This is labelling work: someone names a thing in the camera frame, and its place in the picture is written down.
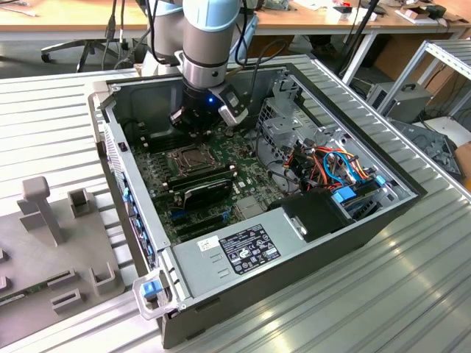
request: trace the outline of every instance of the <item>white paper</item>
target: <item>white paper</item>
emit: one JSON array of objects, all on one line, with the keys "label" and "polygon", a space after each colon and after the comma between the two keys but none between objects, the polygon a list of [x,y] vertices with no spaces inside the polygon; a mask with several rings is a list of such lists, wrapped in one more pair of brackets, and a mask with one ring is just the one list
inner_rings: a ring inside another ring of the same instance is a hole
[{"label": "white paper", "polygon": [[212,237],[200,240],[196,244],[198,244],[199,250],[201,250],[201,252],[205,252],[206,250],[219,246],[219,237],[217,235],[213,235]]}]

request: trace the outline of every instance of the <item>blue cable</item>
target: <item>blue cable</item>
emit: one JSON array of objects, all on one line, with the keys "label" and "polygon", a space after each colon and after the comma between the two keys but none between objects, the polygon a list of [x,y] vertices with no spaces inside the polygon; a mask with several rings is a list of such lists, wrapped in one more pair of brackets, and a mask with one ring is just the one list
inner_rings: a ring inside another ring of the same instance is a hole
[{"label": "blue cable", "polygon": [[327,175],[328,175],[329,177],[331,177],[332,179],[337,180],[338,182],[340,182],[340,183],[341,183],[341,186],[345,186],[345,184],[344,184],[344,182],[343,182],[342,179],[337,178],[336,176],[334,176],[334,175],[330,172],[329,165],[327,164],[327,156],[328,156],[328,155],[329,155],[329,154],[326,154],[326,155],[324,156],[324,169],[325,169],[325,172],[327,173]]},{"label": "blue cable", "polygon": [[356,171],[353,170],[353,168],[352,168],[352,166],[350,165],[350,162],[348,161],[348,159],[347,159],[343,154],[338,153],[338,152],[335,152],[335,151],[329,152],[328,154],[326,154],[326,155],[324,156],[324,169],[325,169],[325,171],[327,172],[327,175],[328,175],[329,177],[331,177],[332,179],[335,179],[335,180],[339,181],[339,182],[342,184],[342,186],[344,186],[343,181],[340,180],[340,179],[337,179],[337,177],[335,177],[334,175],[332,175],[332,173],[330,172],[330,170],[329,170],[329,168],[328,168],[328,165],[327,165],[327,156],[328,156],[329,154],[334,154],[334,155],[336,155],[336,156],[339,156],[339,157],[344,161],[345,165],[346,165],[347,168],[348,168],[348,171],[350,172],[350,174],[352,174],[353,178],[355,178],[355,180],[356,180],[357,182],[358,182],[358,181],[361,181],[360,176],[358,175],[358,173],[357,173]]}]

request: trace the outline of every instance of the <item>power supply unit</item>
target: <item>power supply unit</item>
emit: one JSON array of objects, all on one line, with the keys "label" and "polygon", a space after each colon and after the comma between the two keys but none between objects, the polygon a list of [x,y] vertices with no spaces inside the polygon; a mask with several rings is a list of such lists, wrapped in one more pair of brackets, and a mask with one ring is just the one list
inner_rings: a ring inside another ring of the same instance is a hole
[{"label": "power supply unit", "polygon": [[[377,109],[393,84],[394,82],[383,82],[373,85],[368,92],[366,102]],[[404,123],[412,123],[431,98],[432,94],[426,89],[415,82],[409,82],[397,92],[386,108],[384,116]]]}]

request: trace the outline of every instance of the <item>motherboard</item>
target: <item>motherboard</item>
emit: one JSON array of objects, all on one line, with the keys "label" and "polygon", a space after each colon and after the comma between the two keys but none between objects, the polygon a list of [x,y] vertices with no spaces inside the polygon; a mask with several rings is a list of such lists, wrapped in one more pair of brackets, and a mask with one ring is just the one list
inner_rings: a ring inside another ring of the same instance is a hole
[{"label": "motherboard", "polygon": [[259,215],[286,195],[254,153],[255,141],[216,127],[200,144],[133,155],[173,244]]}]

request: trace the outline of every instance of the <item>office chair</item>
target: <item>office chair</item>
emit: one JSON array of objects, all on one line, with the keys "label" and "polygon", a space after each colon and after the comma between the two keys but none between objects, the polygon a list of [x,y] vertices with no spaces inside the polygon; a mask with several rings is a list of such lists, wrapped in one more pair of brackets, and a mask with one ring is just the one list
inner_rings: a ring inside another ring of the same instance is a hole
[{"label": "office chair", "polygon": [[[119,41],[119,39],[114,39],[111,42],[117,42],[117,41]],[[87,57],[89,54],[94,55],[96,49],[103,52],[105,51],[105,46],[103,45],[103,43],[106,43],[106,39],[84,39],[84,40],[74,40],[67,43],[56,44],[55,46],[48,46],[46,48],[41,49],[41,59],[45,63],[50,63],[51,62],[50,53],[54,51],[63,50],[63,49],[76,48],[78,46],[83,46],[82,56],[80,57],[80,61],[77,64],[77,72],[82,72],[83,67],[85,66],[85,61],[87,60]],[[107,50],[107,55],[110,55],[111,57],[118,59],[117,53],[115,53],[113,50],[109,48]]]}]

